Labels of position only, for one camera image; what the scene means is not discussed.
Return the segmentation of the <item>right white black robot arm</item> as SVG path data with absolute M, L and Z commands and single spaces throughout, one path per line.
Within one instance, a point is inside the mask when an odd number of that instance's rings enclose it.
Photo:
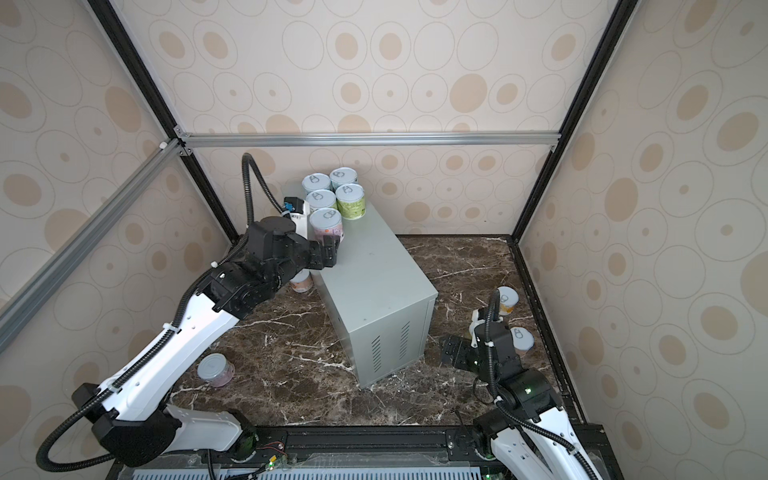
M 504 465 L 514 479 L 599 479 L 598 468 L 546 376 L 526 368 L 502 314 L 507 292 L 496 288 L 473 312 L 467 337 L 441 339 L 441 362 L 483 382 L 491 410 L 473 421 L 476 453 Z

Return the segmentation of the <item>light green label can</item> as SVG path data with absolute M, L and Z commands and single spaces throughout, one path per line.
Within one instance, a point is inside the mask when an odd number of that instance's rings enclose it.
M 319 189 L 312 191 L 307 194 L 305 200 L 311 213 L 323 208 L 337 208 L 337 197 L 332 190 Z

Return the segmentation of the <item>teal label can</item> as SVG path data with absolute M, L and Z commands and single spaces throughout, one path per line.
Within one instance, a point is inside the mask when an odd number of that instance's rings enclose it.
M 304 191 L 307 194 L 318 190 L 331 190 L 332 182 L 328 175 L 323 173 L 312 173 L 305 176 L 301 182 Z
M 357 171 L 349 167 L 339 167 L 332 170 L 329 174 L 332 189 L 336 190 L 345 184 L 354 184 L 357 182 Z

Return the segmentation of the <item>pink label can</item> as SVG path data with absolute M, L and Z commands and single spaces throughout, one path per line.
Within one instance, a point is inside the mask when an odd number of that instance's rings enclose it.
M 309 225 L 314 239 L 322 241 L 324 237 L 334 236 L 344 239 L 343 217 L 335 208 L 320 208 L 309 216 Z
M 198 377 L 214 388 L 221 388 L 232 381 L 234 365 L 221 353 L 213 353 L 203 358 L 197 366 Z

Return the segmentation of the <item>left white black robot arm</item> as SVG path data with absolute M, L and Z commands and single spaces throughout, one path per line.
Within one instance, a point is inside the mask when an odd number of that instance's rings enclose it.
M 183 293 L 173 319 L 125 367 L 73 394 L 76 411 L 56 427 L 36 453 L 47 472 L 71 472 L 111 460 L 142 466 L 175 451 L 225 452 L 238 460 L 257 450 L 256 428 L 236 411 L 200 412 L 168 404 L 166 395 L 180 376 L 225 332 L 275 297 L 304 270 L 331 268 L 341 239 L 300 235 L 290 215 L 301 202 L 278 205 L 278 215 L 255 220 L 251 182 L 266 181 L 249 153 L 241 159 L 247 230 L 220 262 L 212 264 Z M 87 419 L 105 454 L 60 463 L 50 456 L 55 443 Z

